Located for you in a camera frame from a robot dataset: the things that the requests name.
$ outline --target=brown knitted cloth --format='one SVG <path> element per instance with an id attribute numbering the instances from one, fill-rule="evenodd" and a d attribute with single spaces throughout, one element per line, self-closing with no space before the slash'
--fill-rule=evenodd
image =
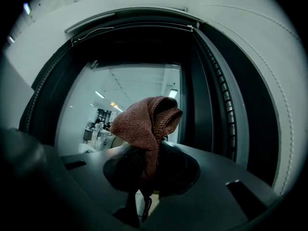
<path id="1" fill-rule="evenodd" d="M 155 175 L 159 144 L 174 132 L 181 116 L 175 99 L 159 96 L 143 99 L 115 118 L 111 132 L 130 145 L 146 150 L 142 178 L 151 179 Z"/>

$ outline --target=fluorescent light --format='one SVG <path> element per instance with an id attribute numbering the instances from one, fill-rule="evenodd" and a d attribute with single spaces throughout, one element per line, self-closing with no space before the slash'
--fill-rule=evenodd
<path id="1" fill-rule="evenodd" d="M 98 91 L 95 92 L 97 95 L 99 95 L 101 98 L 105 98 L 103 95 L 101 95 Z"/>
<path id="2" fill-rule="evenodd" d="M 12 39 L 12 37 L 10 36 L 8 36 L 7 39 L 10 44 L 13 44 L 15 42 L 14 39 Z"/>
<path id="3" fill-rule="evenodd" d="M 119 110 L 119 111 L 121 111 L 121 112 L 123 112 L 123 110 L 121 110 L 121 109 L 119 109 L 118 107 L 115 107 L 117 110 Z"/>
<path id="4" fill-rule="evenodd" d="M 175 98 L 177 94 L 178 94 L 178 90 L 171 89 L 169 97 Z"/>
<path id="5" fill-rule="evenodd" d="M 30 8 L 30 6 L 29 6 L 29 4 L 26 2 L 26 3 L 24 3 L 24 10 L 25 10 L 25 12 L 27 13 L 27 15 L 30 15 L 30 13 L 31 13 L 31 8 Z"/>

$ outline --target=stitched seam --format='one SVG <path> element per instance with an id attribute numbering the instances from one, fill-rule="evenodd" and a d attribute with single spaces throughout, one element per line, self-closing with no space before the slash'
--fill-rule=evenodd
<path id="1" fill-rule="evenodd" d="M 276 23 L 277 25 L 279 25 L 280 27 L 282 27 L 284 30 L 286 30 L 289 34 L 291 34 L 298 42 L 302 43 L 302 41 L 300 40 L 300 38 L 296 35 L 295 32 L 293 32 L 291 29 L 287 28 L 285 25 L 281 24 L 280 22 L 274 20 L 273 18 L 270 18 L 264 14 L 261 14 L 261 13 L 258 13 L 258 12 L 255 12 L 255 11 L 252 11 L 252 10 L 247 10 L 247 9 L 243 9 L 243 8 L 239 8 L 239 7 L 235 7 L 235 6 L 229 6 L 229 5 L 219 5 L 219 4 L 204 4 L 202 6 L 217 6 L 217 7 L 229 7 L 229 8 L 234 8 L 234 9 L 238 9 L 238 10 L 244 10 L 244 11 L 247 11 L 247 12 L 250 12 L 250 13 L 254 13 L 256 15 L 259 15 L 261 17 L 264 17 L 274 23 Z"/>
<path id="2" fill-rule="evenodd" d="M 222 25 L 221 23 L 215 21 L 215 20 L 212 20 L 210 19 L 211 21 L 214 21 L 215 23 L 225 27 L 226 29 L 230 30 L 231 32 L 233 32 L 234 34 L 236 34 L 241 40 L 243 40 L 260 58 L 261 60 L 264 62 L 264 64 L 266 65 L 266 67 L 269 69 L 270 73 L 273 75 L 275 81 L 276 81 L 276 84 L 278 85 L 278 88 L 280 89 L 280 92 L 282 94 L 282 97 L 283 97 L 283 100 L 284 100 L 284 103 L 285 103 L 285 106 L 286 106 L 286 110 L 287 110 L 287 113 L 288 113 L 288 119 L 289 119 L 289 125 L 290 125 L 290 155 L 289 155 L 289 162 L 288 162 L 288 168 L 287 168 L 287 172 L 286 172 L 286 176 L 285 176 L 285 179 L 284 179 L 284 182 L 283 182 L 283 185 L 282 185 L 282 189 L 280 191 L 280 195 L 282 195 L 284 193 L 284 190 L 286 188 L 286 185 L 287 185 L 287 182 L 289 180 L 289 176 L 290 176 L 290 173 L 291 173 L 291 164 L 292 164 L 292 159 L 293 159 L 293 151 L 294 151 L 294 131 L 293 131 L 293 121 L 291 119 L 292 117 L 292 114 L 291 114 L 291 110 L 290 110 L 290 106 L 289 106 L 289 103 L 288 103 L 288 100 L 285 96 L 285 93 L 283 91 L 283 88 L 278 80 L 278 78 L 276 77 L 276 75 L 274 74 L 273 70 L 271 69 L 271 67 L 267 64 L 267 62 L 263 59 L 263 57 L 256 51 L 256 49 L 251 46 L 245 39 L 243 39 L 240 35 L 238 35 L 236 32 L 234 32 L 233 30 L 231 30 L 230 28 L 227 28 L 226 26 Z"/>

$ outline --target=ceiling light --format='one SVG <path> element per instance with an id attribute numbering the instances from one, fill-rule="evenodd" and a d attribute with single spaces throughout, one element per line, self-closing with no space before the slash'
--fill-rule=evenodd
<path id="1" fill-rule="evenodd" d="M 12 39 L 12 37 L 10 37 L 10 36 L 8 36 L 8 42 L 10 43 L 10 44 L 13 44 L 15 41 L 14 41 L 14 39 Z"/>
<path id="2" fill-rule="evenodd" d="M 103 95 L 101 95 L 98 91 L 95 92 L 97 95 L 99 95 L 101 98 L 105 98 Z"/>
<path id="3" fill-rule="evenodd" d="M 123 112 L 123 110 L 119 109 L 119 108 L 117 107 L 117 105 L 115 106 L 115 108 L 116 108 L 117 110 Z"/>
<path id="4" fill-rule="evenodd" d="M 26 3 L 24 3 L 24 10 L 25 10 L 25 12 L 27 13 L 27 15 L 30 15 L 30 13 L 31 13 L 31 8 L 30 8 L 30 6 L 29 6 L 29 4 L 26 2 Z"/>
<path id="5" fill-rule="evenodd" d="M 169 97 L 175 98 L 177 94 L 178 94 L 178 90 L 171 89 Z"/>

